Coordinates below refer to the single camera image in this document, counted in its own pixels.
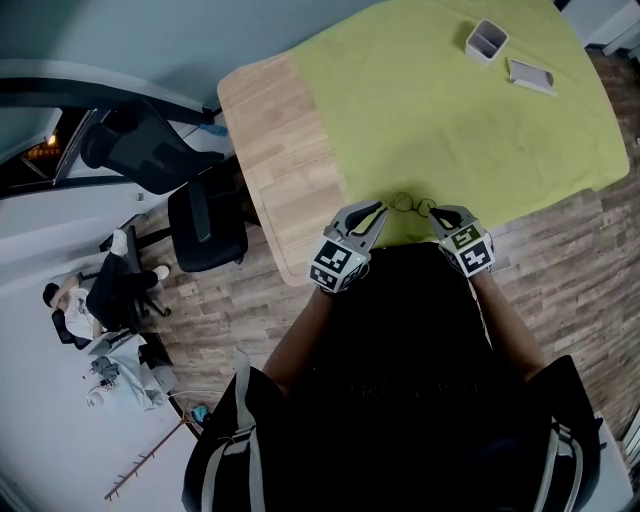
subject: gray strap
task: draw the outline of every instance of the gray strap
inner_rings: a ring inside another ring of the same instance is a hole
[[[238,415],[238,430],[234,434],[237,436],[246,435],[251,432],[249,440],[235,442],[232,438],[224,445],[220,446],[209,459],[207,469],[202,482],[201,511],[209,512],[213,507],[213,497],[215,489],[216,474],[220,461],[224,455],[243,453],[249,448],[249,501],[251,512],[265,512],[264,488],[262,485],[262,461],[260,458],[260,446],[256,434],[256,420],[247,409],[245,398],[249,388],[249,377],[251,367],[249,357],[244,352],[236,349],[236,409]]]

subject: gray wall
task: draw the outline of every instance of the gray wall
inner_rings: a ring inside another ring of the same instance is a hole
[[[0,59],[54,59],[133,75],[217,105],[238,66],[275,55],[375,0],[0,2]]]

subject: shoe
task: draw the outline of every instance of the shoe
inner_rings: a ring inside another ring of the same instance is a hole
[[[121,229],[116,229],[113,232],[113,238],[111,241],[111,249],[109,249],[116,256],[124,258],[127,255],[127,234]]]
[[[164,281],[169,277],[170,269],[166,265],[160,265],[153,269],[153,273],[158,276],[158,281]]]

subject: laminate flooring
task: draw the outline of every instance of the laminate flooring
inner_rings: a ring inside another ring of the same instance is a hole
[[[493,273],[550,359],[571,354],[595,409],[620,439],[640,405],[640,78],[624,56],[590,57],[609,94],[630,173],[492,231]],[[139,234],[168,225],[166,205],[137,219]],[[241,265],[180,272],[170,239],[142,252],[172,266],[163,283],[168,318],[152,316],[174,361],[183,407],[215,407],[234,374],[234,348],[261,368],[302,310],[311,286],[284,284],[261,228],[247,225]]]

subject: chair armrest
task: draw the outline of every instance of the chair armrest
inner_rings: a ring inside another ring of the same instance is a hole
[[[211,223],[204,184],[200,180],[192,181],[187,185],[187,191],[189,192],[189,205],[191,206],[193,225],[196,228],[196,236],[200,242],[206,242],[211,238]]]

